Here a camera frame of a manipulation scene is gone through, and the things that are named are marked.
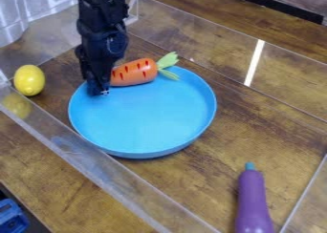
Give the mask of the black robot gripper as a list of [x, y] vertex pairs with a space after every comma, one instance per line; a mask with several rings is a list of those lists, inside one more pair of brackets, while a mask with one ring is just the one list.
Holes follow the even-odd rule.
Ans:
[[107, 95], [109, 73], [115, 62], [123, 58], [127, 47], [123, 21], [112, 25], [99, 24], [97, 30], [81, 20], [76, 21], [81, 43], [73, 53], [79, 60], [83, 79], [87, 79], [89, 96]]

